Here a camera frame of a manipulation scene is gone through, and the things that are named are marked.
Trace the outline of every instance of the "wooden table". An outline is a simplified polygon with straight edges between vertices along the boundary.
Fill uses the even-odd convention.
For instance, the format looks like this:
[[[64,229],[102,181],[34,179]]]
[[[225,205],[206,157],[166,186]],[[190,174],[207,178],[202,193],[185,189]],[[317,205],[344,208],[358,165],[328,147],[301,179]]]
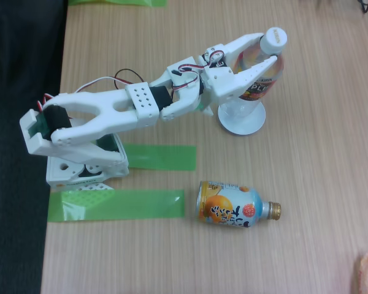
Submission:
[[[188,211],[200,180],[247,184],[282,204],[281,219],[248,230],[184,219],[49,223],[42,293],[358,292],[368,251],[368,14],[358,3],[70,7],[61,91],[124,67],[152,81],[170,64],[271,26],[288,34],[286,68],[264,99],[259,132],[234,137],[216,116],[192,113],[122,133],[124,142],[197,145],[197,169],[131,170],[107,184],[185,189]],[[111,81],[90,91],[108,89]]]

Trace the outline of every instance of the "black wire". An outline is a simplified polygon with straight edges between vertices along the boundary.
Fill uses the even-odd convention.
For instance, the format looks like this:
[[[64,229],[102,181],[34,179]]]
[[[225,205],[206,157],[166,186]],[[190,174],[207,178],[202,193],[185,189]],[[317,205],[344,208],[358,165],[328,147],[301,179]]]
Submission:
[[[357,0],[361,4],[362,12],[367,13],[368,12],[368,3],[364,3],[362,0]]]
[[[117,75],[120,73],[120,72],[123,72],[124,70],[129,70],[130,72],[133,72],[134,74],[137,75],[138,78],[140,78],[140,80],[142,81],[142,83],[144,82],[144,79],[135,71],[135,70],[132,70],[132,69],[120,69],[116,74],[115,74],[115,78],[117,78]]]

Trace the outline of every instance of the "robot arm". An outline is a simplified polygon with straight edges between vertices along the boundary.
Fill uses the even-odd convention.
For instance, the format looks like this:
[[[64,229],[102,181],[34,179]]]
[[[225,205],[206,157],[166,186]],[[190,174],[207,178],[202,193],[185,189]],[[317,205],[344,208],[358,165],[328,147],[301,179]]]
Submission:
[[[227,45],[208,48],[199,57],[186,58],[165,70],[156,81],[126,85],[125,89],[99,93],[59,94],[43,107],[44,113],[54,105],[67,111],[96,115],[84,124],[74,120],[55,126],[48,139],[40,133],[30,134],[37,122],[37,112],[30,110],[21,118],[23,135],[31,154],[60,157],[81,164],[111,166],[123,158],[90,143],[101,137],[154,125],[158,118],[169,121],[185,113],[209,109],[213,102],[223,104],[242,95],[277,60],[275,56],[238,74],[230,65],[239,54],[258,42],[263,34],[245,35]],[[172,102],[167,91],[176,89],[178,101]]]

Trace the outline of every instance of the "green plastic strip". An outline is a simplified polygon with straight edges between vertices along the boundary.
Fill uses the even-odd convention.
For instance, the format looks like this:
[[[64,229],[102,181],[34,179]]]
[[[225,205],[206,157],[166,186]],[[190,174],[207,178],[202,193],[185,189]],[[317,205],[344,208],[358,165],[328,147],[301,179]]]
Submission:
[[[163,7],[163,6],[166,6],[167,0],[69,0],[68,4],[75,5],[75,4],[89,3],[89,2],[109,2],[109,3],[114,3],[114,4]]]
[[[52,193],[48,222],[185,216],[184,190],[90,190]]]
[[[196,146],[125,143],[129,167],[150,170],[195,170]]]

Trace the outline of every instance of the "white cable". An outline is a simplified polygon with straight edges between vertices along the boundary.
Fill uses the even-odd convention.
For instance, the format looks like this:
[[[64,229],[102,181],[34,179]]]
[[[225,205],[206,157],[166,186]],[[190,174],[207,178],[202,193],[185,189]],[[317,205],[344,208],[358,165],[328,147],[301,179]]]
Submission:
[[[113,77],[101,77],[101,78],[97,78],[97,79],[95,79],[94,81],[91,81],[91,82],[89,82],[89,83],[87,83],[87,84],[84,84],[83,86],[79,87],[79,89],[78,89],[78,90],[76,90],[76,91],[75,91],[75,93],[78,93],[78,92],[79,92],[79,91],[81,91],[82,89],[84,89],[84,88],[86,88],[86,87],[88,87],[88,86],[90,86],[90,85],[92,85],[92,84],[96,83],[96,82],[97,82],[97,81],[99,81],[99,80],[103,80],[103,79],[105,79],[105,78],[110,78],[110,79],[112,79],[112,80],[119,81],[120,83],[122,83],[122,84],[124,84],[124,85],[129,85],[128,83],[123,82],[123,81],[122,81],[121,79],[119,79],[119,78],[113,78]]]

